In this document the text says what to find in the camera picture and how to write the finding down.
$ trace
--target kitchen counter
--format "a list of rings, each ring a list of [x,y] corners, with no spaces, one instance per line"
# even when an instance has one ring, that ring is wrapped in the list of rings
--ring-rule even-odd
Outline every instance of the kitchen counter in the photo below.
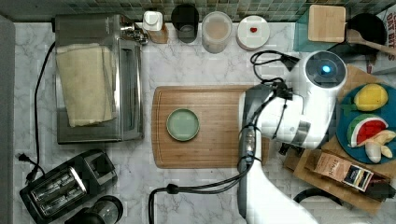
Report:
[[[261,49],[276,49],[292,53],[293,23],[270,23],[271,36]],[[149,42],[143,47],[142,82],[144,99],[145,139],[112,144],[63,145],[56,141],[56,102],[54,75],[56,71],[54,54],[49,57],[45,75],[38,94],[38,120],[40,131],[41,161],[44,170],[49,171],[62,162],[92,148],[105,149],[116,166],[119,176],[117,185],[103,195],[120,198],[124,213],[120,223],[148,223],[148,197],[156,188],[168,183],[179,186],[194,186],[213,183],[237,175],[236,169],[159,169],[156,167],[151,149],[150,120],[151,103],[156,87],[170,85],[252,85],[255,78],[249,62],[254,52],[240,49],[233,38],[222,53],[210,54],[201,45],[200,33],[191,44],[186,45],[176,38],[169,25],[170,42],[157,45]],[[15,119],[14,153],[25,152],[35,161],[34,133],[34,89],[44,61],[45,53],[54,41],[49,23],[16,23],[16,70],[15,70]],[[262,69],[263,77],[284,77],[287,69],[280,63],[267,65]],[[381,77],[396,83],[394,77]],[[273,149],[264,170],[269,179],[284,193],[293,198],[310,186],[282,168],[284,157]],[[28,163],[14,162],[14,217],[13,223],[34,223],[24,207],[19,191],[24,187],[25,177],[32,169]],[[85,203],[91,206],[95,200]],[[168,195],[156,196],[156,223],[246,223],[238,213],[236,188],[218,195]],[[310,198],[302,205],[320,223],[393,223],[396,221],[396,202],[387,200],[375,217],[350,206],[339,206],[325,198]],[[52,223],[64,223],[77,209]]]

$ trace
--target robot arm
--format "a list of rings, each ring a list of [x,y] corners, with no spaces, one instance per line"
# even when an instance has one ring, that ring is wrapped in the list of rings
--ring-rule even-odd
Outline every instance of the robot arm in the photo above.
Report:
[[[264,85],[256,86],[241,97],[240,105],[245,106],[244,121],[241,125],[248,125],[248,117],[252,117],[254,112],[262,104],[262,98],[271,97],[271,89]],[[286,104],[283,119],[280,120],[281,110]],[[284,122],[283,126],[279,125],[278,133],[284,133],[285,130],[298,128],[298,122],[291,122],[286,125],[286,121],[291,118],[299,118],[303,111],[303,101],[300,96],[293,95],[293,100],[274,98],[258,118],[258,124],[262,124],[260,130],[250,126],[243,129],[240,139],[240,155],[254,155],[256,158],[262,157],[262,133],[265,136],[272,137],[276,130],[277,124]],[[277,139],[290,143],[297,132],[288,134],[277,134]],[[241,162],[239,171],[246,167],[245,162]],[[239,183],[238,189],[238,207],[239,213],[244,217],[248,224],[256,223],[317,223],[315,219],[295,201],[283,194],[271,181],[266,177],[262,170],[262,163],[254,161],[252,167],[245,177]]]
[[[238,169],[242,172],[247,164],[251,168],[239,182],[238,208],[248,224],[317,223],[308,211],[274,186],[261,162],[252,158],[262,156],[262,135],[313,149],[326,142],[331,128],[335,130],[336,96],[346,80],[347,68],[342,60],[333,53],[317,51],[300,60],[291,71],[292,93],[287,97],[263,84],[242,95],[239,156],[246,159],[241,160]]]

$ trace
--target blue light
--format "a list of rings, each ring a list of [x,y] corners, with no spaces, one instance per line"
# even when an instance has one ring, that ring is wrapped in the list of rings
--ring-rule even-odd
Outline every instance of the blue light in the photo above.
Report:
[[[325,73],[330,73],[330,71],[332,71],[332,69],[329,66],[324,65],[322,67],[322,71],[325,72]]]

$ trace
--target tile backsplash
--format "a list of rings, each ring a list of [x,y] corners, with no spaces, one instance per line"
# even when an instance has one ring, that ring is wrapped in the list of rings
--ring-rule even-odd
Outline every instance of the tile backsplash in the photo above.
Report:
[[[343,6],[353,16],[362,12],[377,14],[392,6],[395,0],[0,0],[5,6],[0,14],[13,21],[49,21],[56,14],[119,12],[142,21],[147,10],[158,10],[165,21],[171,20],[172,10],[180,4],[194,4],[200,21],[213,11],[222,11],[233,21],[259,15],[268,21],[297,21],[315,5]]]

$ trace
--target green bowl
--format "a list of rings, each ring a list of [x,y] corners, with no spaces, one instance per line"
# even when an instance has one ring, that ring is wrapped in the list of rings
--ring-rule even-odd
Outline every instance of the green bowl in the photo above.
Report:
[[[169,134],[178,141],[189,141],[199,131],[199,120],[194,112],[180,108],[172,112],[166,121]]]

